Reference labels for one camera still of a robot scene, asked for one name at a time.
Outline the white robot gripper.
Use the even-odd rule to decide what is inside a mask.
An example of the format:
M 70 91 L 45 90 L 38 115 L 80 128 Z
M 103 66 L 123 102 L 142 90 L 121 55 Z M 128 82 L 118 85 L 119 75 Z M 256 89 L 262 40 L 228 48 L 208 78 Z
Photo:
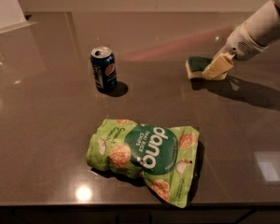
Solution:
M 226 44 L 214 56 L 214 60 L 203 70 L 207 80 L 223 80 L 233 68 L 233 59 L 248 61 L 266 50 L 249 33 L 246 23 L 238 26 L 227 38 Z

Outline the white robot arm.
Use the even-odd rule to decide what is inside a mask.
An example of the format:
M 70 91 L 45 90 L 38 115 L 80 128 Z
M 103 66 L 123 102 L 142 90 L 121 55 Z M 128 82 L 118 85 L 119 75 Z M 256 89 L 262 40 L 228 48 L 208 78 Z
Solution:
M 233 68 L 233 61 L 248 61 L 280 39 L 280 0 L 270 0 L 227 38 L 225 46 L 203 70 L 203 78 L 223 77 Z

